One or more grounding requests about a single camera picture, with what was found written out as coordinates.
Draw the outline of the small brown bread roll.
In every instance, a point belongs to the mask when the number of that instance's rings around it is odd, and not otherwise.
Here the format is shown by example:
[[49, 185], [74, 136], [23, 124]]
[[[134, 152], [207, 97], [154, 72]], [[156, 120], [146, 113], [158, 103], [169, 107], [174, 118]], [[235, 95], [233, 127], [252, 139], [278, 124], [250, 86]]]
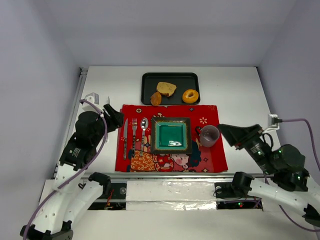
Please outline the small brown bread roll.
[[162, 95], [157, 91], [150, 97], [152, 106], [159, 106], [162, 102]]

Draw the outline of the aluminium frame rail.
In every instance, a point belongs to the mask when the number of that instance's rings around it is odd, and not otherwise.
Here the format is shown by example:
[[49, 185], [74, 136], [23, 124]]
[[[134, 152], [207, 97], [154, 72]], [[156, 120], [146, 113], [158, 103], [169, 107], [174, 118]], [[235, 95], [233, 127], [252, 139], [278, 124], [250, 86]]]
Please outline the aluminium frame rail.
[[[142, 76], [145, 73], [195, 73], [198, 76], [200, 104], [216, 105], [222, 124], [247, 127], [260, 124], [266, 127], [270, 109], [256, 67], [212, 66], [90, 66], [80, 68], [75, 102], [67, 124], [62, 149], [74, 132], [75, 121], [83, 112], [79, 100], [97, 93], [100, 102], [110, 98], [117, 111], [123, 104], [140, 105]], [[115, 171], [118, 132], [108, 135], [108, 141], [98, 158], [83, 177], [92, 172], [120, 178], [177, 179], [177, 178], [232, 178], [235, 172], [262, 177], [262, 171], [245, 150], [235, 150], [223, 140], [228, 171], [223, 173], [124, 173]]]

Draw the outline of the purple grey cup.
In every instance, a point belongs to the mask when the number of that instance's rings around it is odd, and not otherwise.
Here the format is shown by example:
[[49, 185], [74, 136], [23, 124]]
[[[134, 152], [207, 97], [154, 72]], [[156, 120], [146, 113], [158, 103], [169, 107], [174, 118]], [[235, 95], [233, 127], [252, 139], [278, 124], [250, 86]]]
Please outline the purple grey cup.
[[216, 126], [206, 125], [200, 130], [199, 141], [203, 147], [210, 148], [220, 138], [220, 131]]

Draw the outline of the toasted bread slice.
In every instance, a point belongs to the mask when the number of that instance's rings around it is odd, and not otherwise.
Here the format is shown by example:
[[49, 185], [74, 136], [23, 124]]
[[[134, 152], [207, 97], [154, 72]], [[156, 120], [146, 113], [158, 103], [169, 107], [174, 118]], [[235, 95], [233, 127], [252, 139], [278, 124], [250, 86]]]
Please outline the toasted bread slice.
[[156, 90], [163, 96], [172, 96], [177, 89], [177, 86], [169, 82], [159, 82], [156, 86]]

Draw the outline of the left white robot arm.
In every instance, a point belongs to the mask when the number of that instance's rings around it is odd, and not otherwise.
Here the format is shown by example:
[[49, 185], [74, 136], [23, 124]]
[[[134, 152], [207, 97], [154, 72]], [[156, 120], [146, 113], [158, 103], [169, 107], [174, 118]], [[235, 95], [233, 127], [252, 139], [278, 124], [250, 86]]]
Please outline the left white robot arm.
[[108, 175], [94, 172], [86, 183], [80, 181], [102, 151], [108, 133], [123, 126], [124, 114], [108, 103], [103, 108], [84, 99], [80, 103], [93, 110], [79, 115], [58, 161], [51, 192], [20, 231], [24, 240], [71, 240], [74, 227], [94, 201], [112, 194]]

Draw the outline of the glazed orange donut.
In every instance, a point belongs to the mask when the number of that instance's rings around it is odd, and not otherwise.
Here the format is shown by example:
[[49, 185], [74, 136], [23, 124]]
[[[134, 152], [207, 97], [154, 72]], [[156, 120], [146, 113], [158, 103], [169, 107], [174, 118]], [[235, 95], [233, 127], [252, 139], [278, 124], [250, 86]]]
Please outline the glazed orange donut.
[[194, 89], [188, 89], [182, 95], [182, 101], [186, 104], [193, 104], [198, 99], [199, 99], [199, 93]]

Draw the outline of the square teal ceramic plate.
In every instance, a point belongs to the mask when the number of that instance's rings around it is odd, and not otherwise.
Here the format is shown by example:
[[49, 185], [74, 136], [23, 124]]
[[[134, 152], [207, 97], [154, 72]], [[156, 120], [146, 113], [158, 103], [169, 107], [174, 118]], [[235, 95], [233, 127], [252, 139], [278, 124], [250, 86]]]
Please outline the square teal ceramic plate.
[[188, 117], [153, 117], [150, 153], [191, 154], [191, 120]]

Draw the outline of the red illustrated placemat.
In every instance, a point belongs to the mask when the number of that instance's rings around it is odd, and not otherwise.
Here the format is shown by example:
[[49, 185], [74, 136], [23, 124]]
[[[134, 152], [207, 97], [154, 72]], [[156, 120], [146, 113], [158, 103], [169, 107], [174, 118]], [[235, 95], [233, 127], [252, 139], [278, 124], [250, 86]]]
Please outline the red illustrated placemat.
[[[124, 123], [128, 119], [126, 160], [124, 153], [124, 126], [118, 132], [115, 170], [118, 172], [196, 172], [220, 173], [228, 170], [222, 139], [212, 147], [200, 143], [199, 134], [207, 125], [219, 124], [218, 109], [215, 105], [171, 105], [142, 106], [124, 104], [121, 108]], [[190, 118], [192, 139], [191, 154], [151, 154], [152, 118]], [[132, 120], [137, 119], [135, 156], [132, 159], [133, 129]], [[143, 156], [140, 157], [142, 138], [141, 120], [148, 119], [145, 131]]]

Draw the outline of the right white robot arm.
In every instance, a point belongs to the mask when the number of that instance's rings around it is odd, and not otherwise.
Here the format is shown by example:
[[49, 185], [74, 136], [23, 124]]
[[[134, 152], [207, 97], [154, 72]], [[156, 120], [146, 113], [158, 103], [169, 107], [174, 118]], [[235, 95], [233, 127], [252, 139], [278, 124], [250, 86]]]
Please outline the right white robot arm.
[[217, 128], [230, 146], [237, 150], [245, 149], [275, 185], [238, 171], [231, 182], [215, 185], [216, 198], [258, 197], [270, 200], [290, 208], [307, 223], [319, 227], [320, 186], [305, 169], [305, 156], [296, 147], [285, 144], [273, 150], [273, 145], [265, 141], [267, 133], [258, 124], [248, 127], [219, 124]]

